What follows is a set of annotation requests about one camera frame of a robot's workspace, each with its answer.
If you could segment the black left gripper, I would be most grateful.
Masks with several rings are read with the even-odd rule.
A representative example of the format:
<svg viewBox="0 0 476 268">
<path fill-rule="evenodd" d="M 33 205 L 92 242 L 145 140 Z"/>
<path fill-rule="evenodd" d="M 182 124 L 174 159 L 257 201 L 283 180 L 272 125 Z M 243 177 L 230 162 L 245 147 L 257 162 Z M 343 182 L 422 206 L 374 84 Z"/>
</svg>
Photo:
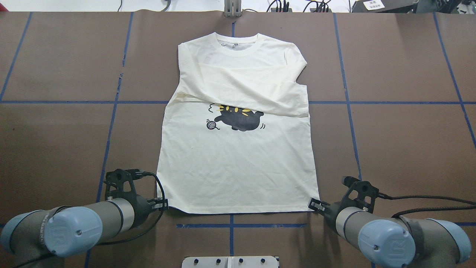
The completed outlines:
<svg viewBox="0 0 476 268">
<path fill-rule="evenodd" d="M 144 223 L 152 212 L 156 210 L 165 211 L 169 208 L 168 199 L 166 198 L 147 200 L 136 193 L 133 181 L 149 175 L 152 175 L 152 173 L 139 169 L 117 169 L 107 172 L 103 181 L 106 184 L 106 199 L 108 197 L 111 197 L 112 200 L 122 198 L 132 206 L 134 216 L 131 227 L 137 227 Z"/>
</svg>

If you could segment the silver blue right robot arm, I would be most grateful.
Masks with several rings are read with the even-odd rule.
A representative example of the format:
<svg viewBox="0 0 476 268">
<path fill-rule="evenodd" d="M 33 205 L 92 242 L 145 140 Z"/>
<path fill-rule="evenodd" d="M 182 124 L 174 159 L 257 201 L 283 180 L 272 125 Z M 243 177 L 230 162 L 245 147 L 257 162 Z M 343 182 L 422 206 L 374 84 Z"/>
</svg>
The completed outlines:
<svg viewBox="0 0 476 268">
<path fill-rule="evenodd" d="M 322 215 L 328 227 L 383 268 L 455 268 L 469 260 L 472 246 L 466 232 L 454 222 L 432 218 L 410 219 L 407 214 L 424 211 L 474 209 L 475 203 L 458 198 L 464 206 L 410 209 L 390 218 L 373 214 L 383 194 L 368 181 L 351 176 L 342 179 L 347 192 L 332 204 L 311 198 L 308 208 Z"/>
</svg>

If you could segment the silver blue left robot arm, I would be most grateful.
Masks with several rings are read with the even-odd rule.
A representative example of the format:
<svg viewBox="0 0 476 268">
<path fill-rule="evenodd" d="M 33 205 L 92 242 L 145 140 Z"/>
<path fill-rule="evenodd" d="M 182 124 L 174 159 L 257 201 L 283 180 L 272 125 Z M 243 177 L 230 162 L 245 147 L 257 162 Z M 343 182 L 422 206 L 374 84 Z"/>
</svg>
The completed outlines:
<svg viewBox="0 0 476 268">
<path fill-rule="evenodd" d="M 159 186 L 158 196 L 144 198 L 136 193 L 134 181 L 152 176 Z M 105 200 L 91 205 L 61 206 L 51 210 L 23 213 L 5 224 L 1 245 L 14 254 L 14 235 L 25 232 L 38 241 L 49 254 L 68 257 L 83 253 L 96 245 L 139 227 L 155 211 L 168 209 L 168 200 L 157 175 L 139 169 L 107 172 Z"/>
</svg>

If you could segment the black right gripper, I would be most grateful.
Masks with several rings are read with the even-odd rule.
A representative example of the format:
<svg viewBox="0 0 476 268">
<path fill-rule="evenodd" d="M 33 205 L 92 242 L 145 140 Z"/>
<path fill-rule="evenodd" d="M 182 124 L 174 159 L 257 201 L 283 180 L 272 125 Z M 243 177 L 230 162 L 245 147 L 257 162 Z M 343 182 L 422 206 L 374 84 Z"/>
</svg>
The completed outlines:
<svg viewBox="0 0 476 268">
<path fill-rule="evenodd" d="M 368 181 L 360 181 L 352 176 L 344 176 L 342 184 L 348 190 L 338 202 L 332 204 L 311 198 L 308 202 L 308 208 L 324 216 L 326 224 L 331 230 L 336 231 L 336 221 L 338 214 L 345 208 L 356 207 L 367 209 L 367 212 L 373 213 L 374 204 L 379 195 L 379 189 L 371 185 Z"/>
</svg>

